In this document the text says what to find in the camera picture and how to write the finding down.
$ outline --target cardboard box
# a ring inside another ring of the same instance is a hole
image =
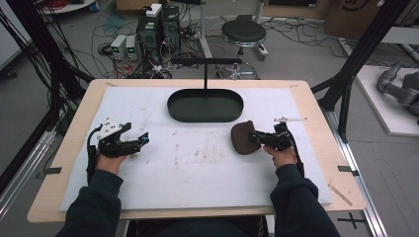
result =
[[[160,0],[117,0],[118,10],[140,10],[143,7],[151,6],[153,3],[160,3]]]
[[[329,36],[359,40],[379,10],[377,1],[334,1],[324,22]]]

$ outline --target white paper sheet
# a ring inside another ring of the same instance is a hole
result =
[[[150,142],[128,157],[120,169],[124,179],[123,209],[269,206],[277,183],[272,157],[262,149],[239,155],[230,131],[253,120],[257,130],[274,132],[275,118],[299,118],[288,89],[231,89],[244,101],[242,116],[233,122],[184,123],[172,119],[167,99],[181,88],[112,87],[104,95],[91,130],[106,118],[131,122],[122,141],[149,132]],[[302,121],[289,122],[307,178],[319,188],[319,201],[331,196]],[[93,137],[91,144],[97,144]],[[75,161],[60,210],[66,210],[86,186],[86,141]]]

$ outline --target electronic equipment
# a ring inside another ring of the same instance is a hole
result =
[[[114,60],[121,61],[126,58],[126,36],[120,35],[111,43]]]
[[[377,81],[377,90],[397,99],[410,114],[419,116],[419,71],[405,75],[401,87],[392,84],[397,78],[398,70],[403,66],[403,62],[397,61],[382,72]]]
[[[163,8],[162,22],[166,48],[171,51],[181,49],[179,6],[168,6]]]
[[[161,4],[153,3],[150,6],[151,10],[145,12],[146,17],[157,17],[161,11]]]
[[[136,61],[139,56],[139,46],[136,41],[136,36],[127,36],[126,37],[126,53],[128,60]]]
[[[161,64],[160,51],[163,51],[163,26],[161,24],[161,11],[156,17],[140,15],[136,28],[139,46],[143,53],[144,63],[151,65]]]

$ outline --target gray floor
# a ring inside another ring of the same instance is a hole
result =
[[[98,37],[104,30],[110,32],[102,25],[127,24],[127,28],[120,31],[123,34],[135,28],[136,24],[131,24],[135,18],[136,15],[133,14],[121,15],[112,4],[97,14],[81,10],[59,16],[71,47],[77,50],[76,54],[80,60],[97,78],[106,76],[105,69],[101,63],[96,66],[92,57],[86,53],[94,53],[104,63],[106,70],[112,71],[109,59],[97,53],[97,47],[101,43],[112,41],[111,38]],[[208,28],[222,21],[221,18],[208,20]],[[315,24],[318,29],[306,26],[305,33],[316,35],[318,39],[325,38],[322,23]],[[219,36],[219,26],[216,25],[209,36]],[[296,39],[294,30],[285,35]],[[313,40],[301,32],[300,39]],[[261,61],[254,50],[246,49],[243,59],[257,68],[262,80],[304,80],[310,86],[314,86],[334,76],[346,60],[342,48],[336,41],[328,40],[323,45],[329,45],[339,57],[333,55],[328,47],[307,46],[294,42],[279,32],[268,30],[265,47],[270,53],[269,56]],[[209,38],[209,47],[214,57],[235,57],[237,51],[237,47],[220,38]],[[381,45],[372,56],[373,60],[380,62],[369,63],[389,64],[399,57],[403,58],[406,64],[417,66],[403,52],[387,44]],[[0,79],[1,172],[41,120],[47,105],[46,88],[36,76],[29,61],[20,57],[12,65],[18,72],[18,77],[10,79],[1,76]],[[173,78],[203,78],[203,75],[202,67],[182,68],[173,72]],[[209,78],[216,78],[214,68],[209,69]],[[322,94],[318,93],[316,97],[320,98]],[[61,137],[56,138],[55,147],[60,139]],[[354,83],[348,120],[348,140],[388,236],[417,236],[419,204],[416,200],[419,198],[419,185],[415,178],[419,174],[416,160],[418,138],[387,135],[360,87]],[[42,170],[53,149],[54,147],[45,155],[36,173]],[[62,226],[61,223],[28,222],[26,215],[41,184],[42,180],[36,179],[34,174],[0,222],[2,236],[52,236]],[[356,219],[364,219],[359,212],[352,214]],[[354,226],[352,222],[338,221],[338,218],[350,218],[348,212],[333,212],[330,216],[342,236],[371,236],[368,226],[363,222],[357,222]]]

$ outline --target person's arm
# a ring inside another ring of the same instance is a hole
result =
[[[89,186],[80,189],[76,201],[68,208],[65,224],[57,237],[115,236],[121,214],[118,193],[123,183],[118,171],[125,158],[99,154]]]
[[[276,236],[340,236],[323,206],[318,202],[317,186],[303,178],[295,165],[292,148],[277,151],[264,146],[273,156],[278,184],[271,193]]]

